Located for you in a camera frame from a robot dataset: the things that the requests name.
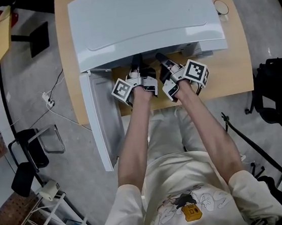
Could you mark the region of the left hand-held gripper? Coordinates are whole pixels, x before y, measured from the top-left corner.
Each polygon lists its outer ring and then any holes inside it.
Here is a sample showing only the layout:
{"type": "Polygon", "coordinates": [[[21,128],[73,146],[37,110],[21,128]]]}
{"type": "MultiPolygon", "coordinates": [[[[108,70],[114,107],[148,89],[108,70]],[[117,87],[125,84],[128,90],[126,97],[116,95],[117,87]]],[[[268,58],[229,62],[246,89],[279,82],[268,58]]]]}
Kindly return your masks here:
{"type": "Polygon", "coordinates": [[[158,97],[158,82],[156,77],[141,76],[140,69],[143,68],[141,54],[136,54],[132,58],[131,71],[125,80],[118,78],[111,94],[120,102],[133,107],[134,88],[141,86],[146,92],[152,92],[158,97]]]}

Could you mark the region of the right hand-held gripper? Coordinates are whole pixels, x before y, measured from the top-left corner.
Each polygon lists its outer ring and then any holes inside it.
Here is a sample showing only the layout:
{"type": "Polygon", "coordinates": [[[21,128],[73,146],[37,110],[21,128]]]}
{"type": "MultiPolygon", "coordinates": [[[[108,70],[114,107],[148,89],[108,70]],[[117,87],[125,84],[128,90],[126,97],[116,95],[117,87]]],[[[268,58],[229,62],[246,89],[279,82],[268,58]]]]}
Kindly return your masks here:
{"type": "Polygon", "coordinates": [[[189,59],[186,65],[183,66],[161,53],[157,53],[155,57],[161,66],[160,80],[163,83],[162,90],[172,102],[178,101],[175,94],[179,90],[178,83],[181,80],[188,80],[190,84],[196,83],[197,95],[200,94],[202,88],[206,87],[209,77],[209,70],[206,65],[189,59]]]}

